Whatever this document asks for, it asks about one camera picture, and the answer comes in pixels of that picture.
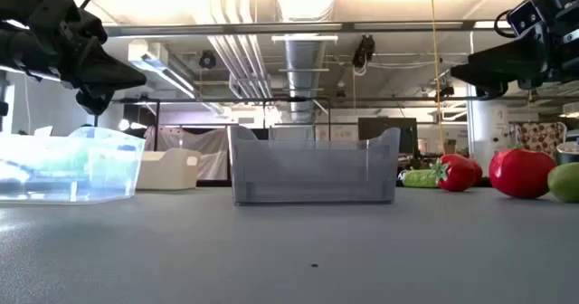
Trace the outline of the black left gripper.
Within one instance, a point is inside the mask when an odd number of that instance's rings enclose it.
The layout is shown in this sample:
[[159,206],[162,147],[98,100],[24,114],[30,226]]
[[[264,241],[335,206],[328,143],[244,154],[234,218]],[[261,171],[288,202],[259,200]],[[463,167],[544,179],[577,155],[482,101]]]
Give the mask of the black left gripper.
[[0,66],[35,79],[54,78],[70,89],[90,115],[99,116],[112,94],[147,83],[140,71],[103,49],[102,21],[73,0],[0,0]]

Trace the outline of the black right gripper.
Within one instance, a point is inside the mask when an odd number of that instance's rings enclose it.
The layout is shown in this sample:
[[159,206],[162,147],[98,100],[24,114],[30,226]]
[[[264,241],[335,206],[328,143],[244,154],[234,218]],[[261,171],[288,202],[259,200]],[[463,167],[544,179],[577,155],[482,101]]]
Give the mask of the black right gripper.
[[546,82],[579,80],[579,0],[533,1],[541,7],[542,22],[518,39],[475,52],[466,64],[451,68],[453,78],[484,85],[475,87],[477,100],[502,97],[508,85],[495,85],[500,82],[518,80],[520,88],[531,90]]

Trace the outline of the red pepper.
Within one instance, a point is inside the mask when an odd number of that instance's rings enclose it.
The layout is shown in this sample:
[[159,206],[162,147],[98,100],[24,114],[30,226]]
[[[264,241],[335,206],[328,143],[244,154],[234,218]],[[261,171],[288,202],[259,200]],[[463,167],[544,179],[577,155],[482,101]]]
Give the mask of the red pepper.
[[451,192],[463,192],[475,182],[475,168],[471,162],[458,154],[447,154],[432,165],[439,188]]
[[489,181],[504,195],[537,199],[548,192],[547,178],[556,167],[543,152],[511,148],[495,154],[489,163]]

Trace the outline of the green toy lime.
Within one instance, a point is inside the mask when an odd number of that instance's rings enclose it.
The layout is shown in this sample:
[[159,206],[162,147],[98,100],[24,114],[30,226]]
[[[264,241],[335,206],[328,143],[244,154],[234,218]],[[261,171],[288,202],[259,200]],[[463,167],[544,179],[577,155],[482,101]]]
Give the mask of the green toy lime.
[[579,203],[579,162],[563,164],[548,175],[548,188],[564,203]]

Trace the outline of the green toy cucumber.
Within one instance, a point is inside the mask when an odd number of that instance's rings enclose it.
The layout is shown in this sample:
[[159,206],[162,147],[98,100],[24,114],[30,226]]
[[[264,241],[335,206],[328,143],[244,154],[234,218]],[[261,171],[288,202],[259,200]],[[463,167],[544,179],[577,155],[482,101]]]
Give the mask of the green toy cucumber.
[[437,188],[440,180],[432,169],[404,170],[398,178],[403,186],[413,188]]

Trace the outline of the white round column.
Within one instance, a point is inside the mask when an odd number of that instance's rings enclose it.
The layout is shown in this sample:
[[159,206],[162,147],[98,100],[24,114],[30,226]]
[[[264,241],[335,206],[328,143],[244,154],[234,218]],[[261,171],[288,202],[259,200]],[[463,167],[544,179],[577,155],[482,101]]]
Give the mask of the white round column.
[[467,124],[470,157],[487,176],[491,159],[509,141],[508,107],[497,100],[468,100]]

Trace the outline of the long ceiling light fixture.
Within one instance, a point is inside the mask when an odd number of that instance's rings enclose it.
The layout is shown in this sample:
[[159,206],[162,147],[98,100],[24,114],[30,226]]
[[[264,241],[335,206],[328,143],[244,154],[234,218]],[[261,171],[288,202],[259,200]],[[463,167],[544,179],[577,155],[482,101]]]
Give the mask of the long ceiling light fixture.
[[150,71],[163,81],[196,99],[195,73],[162,43],[136,39],[128,44],[128,61],[142,71]]

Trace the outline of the patterned fabric chair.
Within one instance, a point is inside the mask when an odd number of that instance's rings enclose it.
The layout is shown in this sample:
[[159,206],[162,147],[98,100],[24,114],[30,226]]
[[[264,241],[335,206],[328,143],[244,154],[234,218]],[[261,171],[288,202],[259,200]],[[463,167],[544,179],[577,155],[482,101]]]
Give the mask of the patterned fabric chair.
[[563,122],[523,122],[515,124],[517,144],[526,150],[555,157],[556,148],[565,141]]

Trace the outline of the clear plastic bin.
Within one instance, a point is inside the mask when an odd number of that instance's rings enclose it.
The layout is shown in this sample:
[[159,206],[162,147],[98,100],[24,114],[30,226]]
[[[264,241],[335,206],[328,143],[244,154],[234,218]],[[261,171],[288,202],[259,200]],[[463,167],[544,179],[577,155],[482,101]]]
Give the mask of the clear plastic bin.
[[145,140],[82,127],[67,137],[0,135],[0,203],[96,204],[136,191]]

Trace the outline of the dark round container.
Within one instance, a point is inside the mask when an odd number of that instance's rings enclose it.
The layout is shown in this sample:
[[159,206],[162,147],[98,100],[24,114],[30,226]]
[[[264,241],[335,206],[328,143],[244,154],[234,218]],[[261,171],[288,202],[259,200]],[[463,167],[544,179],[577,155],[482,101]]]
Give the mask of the dark round container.
[[579,163],[579,140],[559,144],[556,147],[555,161],[559,166]]

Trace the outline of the black monitor screen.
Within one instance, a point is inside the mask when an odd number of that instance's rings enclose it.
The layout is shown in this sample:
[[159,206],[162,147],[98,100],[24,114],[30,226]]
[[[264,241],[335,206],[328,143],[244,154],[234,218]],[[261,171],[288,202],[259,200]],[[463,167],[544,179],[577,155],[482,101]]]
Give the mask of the black monitor screen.
[[359,140],[377,138],[389,128],[399,128],[401,130],[399,152],[413,157],[418,157],[420,154],[417,120],[414,118],[359,118],[357,128]]

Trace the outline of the black ceiling lamp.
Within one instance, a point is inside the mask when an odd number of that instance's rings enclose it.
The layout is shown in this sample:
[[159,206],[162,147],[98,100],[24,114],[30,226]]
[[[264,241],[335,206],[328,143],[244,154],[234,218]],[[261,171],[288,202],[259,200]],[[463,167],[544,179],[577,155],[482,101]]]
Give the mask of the black ceiling lamp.
[[207,70],[211,70],[215,67],[217,60],[214,53],[211,50],[203,50],[199,58],[198,65]]

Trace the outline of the black ceiling-hung device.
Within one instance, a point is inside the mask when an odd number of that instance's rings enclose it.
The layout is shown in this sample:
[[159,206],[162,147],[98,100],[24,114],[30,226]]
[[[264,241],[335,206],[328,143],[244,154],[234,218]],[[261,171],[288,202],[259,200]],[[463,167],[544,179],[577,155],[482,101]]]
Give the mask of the black ceiling-hung device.
[[370,34],[362,36],[352,58],[352,64],[357,69],[363,69],[373,58],[375,53],[375,40]]

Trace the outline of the black tray with cucumbers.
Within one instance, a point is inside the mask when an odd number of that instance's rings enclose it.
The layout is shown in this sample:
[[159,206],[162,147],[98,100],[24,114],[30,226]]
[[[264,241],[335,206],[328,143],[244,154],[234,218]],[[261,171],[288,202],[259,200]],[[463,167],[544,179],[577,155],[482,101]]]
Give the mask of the black tray with cucumbers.
[[389,204],[401,130],[364,141],[259,140],[227,129],[236,204]]

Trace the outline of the grey table mat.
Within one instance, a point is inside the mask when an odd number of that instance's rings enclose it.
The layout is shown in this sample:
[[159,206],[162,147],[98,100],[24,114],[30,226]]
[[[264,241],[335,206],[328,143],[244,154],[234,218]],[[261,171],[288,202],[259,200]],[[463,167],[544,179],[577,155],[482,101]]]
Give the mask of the grey table mat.
[[400,188],[237,206],[227,188],[0,204],[0,304],[579,304],[579,204]]

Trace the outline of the black metal rack frame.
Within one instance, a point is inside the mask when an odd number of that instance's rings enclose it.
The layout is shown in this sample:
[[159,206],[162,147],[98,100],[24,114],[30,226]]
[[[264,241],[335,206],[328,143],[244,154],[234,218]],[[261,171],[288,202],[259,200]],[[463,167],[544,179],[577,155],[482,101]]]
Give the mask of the black metal rack frame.
[[154,130],[154,149],[158,149],[158,131],[159,126],[163,124],[162,118],[167,118],[167,115],[162,114],[162,108],[164,106],[171,106],[175,104],[186,104],[187,106],[191,104],[200,105],[207,111],[212,113],[213,119],[220,119],[221,122],[210,123],[208,119],[188,119],[187,121],[170,123],[165,122],[167,126],[203,126],[203,127],[217,127],[217,126],[233,126],[240,125],[239,121],[234,122],[233,117],[226,111],[235,105],[242,104],[247,107],[259,107],[262,112],[262,127],[312,127],[316,126],[316,114],[315,110],[312,110],[309,114],[308,119],[291,119],[288,122],[281,120],[280,122],[269,122],[269,113],[267,108],[269,106],[276,107],[278,103],[286,104],[306,104],[311,103],[314,107],[320,109],[327,115],[327,125],[329,128],[332,126],[332,104],[333,99],[328,97],[277,97],[277,98],[241,98],[241,99],[226,99],[226,98],[213,98],[213,99],[150,99],[150,98],[123,98],[119,100],[113,100],[113,103],[119,103],[123,105],[135,105],[138,107],[145,107],[150,109],[150,111],[155,116],[153,118],[153,130]]

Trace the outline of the silver horizontal frame bar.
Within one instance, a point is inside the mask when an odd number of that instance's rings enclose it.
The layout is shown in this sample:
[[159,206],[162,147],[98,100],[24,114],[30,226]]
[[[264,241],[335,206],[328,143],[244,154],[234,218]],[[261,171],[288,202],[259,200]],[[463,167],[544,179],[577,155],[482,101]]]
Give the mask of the silver horizontal frame bar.
[[493,20],[298,22],[261,24],[110,25],[110,38],[144,38],[190,35],[286,34],[286,33],[421,33],[494,31]]

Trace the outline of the silver ventilation duct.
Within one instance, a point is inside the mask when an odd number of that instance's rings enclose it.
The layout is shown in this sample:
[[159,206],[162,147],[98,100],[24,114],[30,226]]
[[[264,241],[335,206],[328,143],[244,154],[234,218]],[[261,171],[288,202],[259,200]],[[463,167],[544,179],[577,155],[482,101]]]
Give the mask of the silver ventilation duct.
[[315,120],[315,104],[326,42],[319,34],[291,34],[285,41],[286,74],[291,98],[303,101],[290,103],[290,118],[297,123]]

